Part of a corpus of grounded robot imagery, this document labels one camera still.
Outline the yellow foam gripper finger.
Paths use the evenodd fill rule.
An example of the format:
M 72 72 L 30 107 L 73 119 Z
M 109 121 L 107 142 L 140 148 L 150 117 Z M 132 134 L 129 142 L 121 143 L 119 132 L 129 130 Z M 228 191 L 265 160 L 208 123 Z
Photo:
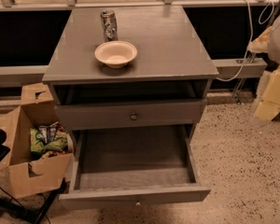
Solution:
M 259 80 L 257 98 L 252 104 L 254 125 L 265 125 L 280 113 L 280 65 L 265 71 Z

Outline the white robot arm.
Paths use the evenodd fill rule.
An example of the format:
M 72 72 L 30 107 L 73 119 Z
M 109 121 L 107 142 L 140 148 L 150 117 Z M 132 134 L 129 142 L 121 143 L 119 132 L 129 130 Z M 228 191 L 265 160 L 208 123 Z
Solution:
M 267 53 L 269 59 L 278 64 L 274 71 L 263 73 L 253 104 L 252 122 L 264 125 L 280 113 L 280 15 L 247 48 L 251 52 Z

